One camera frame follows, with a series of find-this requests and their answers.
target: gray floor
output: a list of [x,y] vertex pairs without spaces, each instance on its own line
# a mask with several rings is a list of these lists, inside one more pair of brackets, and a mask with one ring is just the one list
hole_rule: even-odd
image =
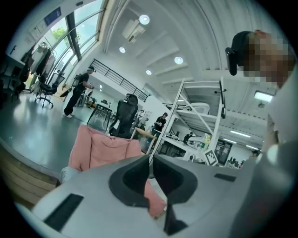
[[7,146],[38,166],[60,174],[68,165],[77,130],[86,124],[92,109],[74,108],[74,118],[64,117],[66,103],[52,97],[54,107],[34,101],[23,94],[20,100],[7,102],[0,110],[0,138]]

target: pink chair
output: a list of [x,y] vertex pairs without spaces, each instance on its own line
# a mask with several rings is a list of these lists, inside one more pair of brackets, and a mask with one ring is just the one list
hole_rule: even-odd
[[[68,166],[85,171],[141,154],[138,140],[107,136],[85,125],[80,125]],[[149,199],[150,215],[152,217],[160,216],[166,203],[154,191],[149,180],[145,185],[144,196]]]

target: person wearing black shirt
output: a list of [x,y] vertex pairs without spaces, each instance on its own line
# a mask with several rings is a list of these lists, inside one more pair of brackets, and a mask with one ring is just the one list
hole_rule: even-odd
[[158,117],[156,119],[156,122],[154,123],[154,127],[152,129],[151,134],[153,136],[156,136],[157,138],[160,135],[160,132],[163,130],[163,126],[166,124],[166,117],[168,116],[168,114],[165,112],[161,117]]
[[189,134],[187,134],[187,135],[184,137],[183,143],[187,144],[187,141],[189,140],[190,137],[193,137],[192,132],[189,133]]
[[73,95],[71,96],[67,106],[64,109],[64,116],[68,118],[72,118],[73,107],[75,106],[76,102],[80,98],[82,92],[85,88],[94,89],[93,86],[87,84],[89,75],[92,74],[94,71],[94,67],[90,66],[85,73],[83,73],[79,79],[78,85],[73,90]]

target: black office chair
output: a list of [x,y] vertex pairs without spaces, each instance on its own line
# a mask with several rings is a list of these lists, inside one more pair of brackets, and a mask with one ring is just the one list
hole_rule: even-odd
[[132,94],[126,94],[126,98],[118,102],[116,119],[111,124],[109,133],[120,138],[130,138],[130,128],[138,110],[138,98]]
[[47,101],[49,104],[52,105],[52,107],[54,106],[53,103],[51,102],[51,98],[50,99],[47,99],[47,96],[51,96],[53,94],[55,94],[57,92],[57,88],[58,86],[60,85],[60,83],[63,82],[64,80],[64,72],[61,72],[60,70],[58,70],[58,73],[54,73],[50,82],[53,81],[53,84],[52,86],[48,85],[48,84],[45,84],[45,83],[41,83],[40,84],[40,92],[38,93],[40,95],[40,97],[35,97],[35,101],[37,99],[43,99],[43,104],[42,104],[42,107],[44,107],[44,103],[45,101]]

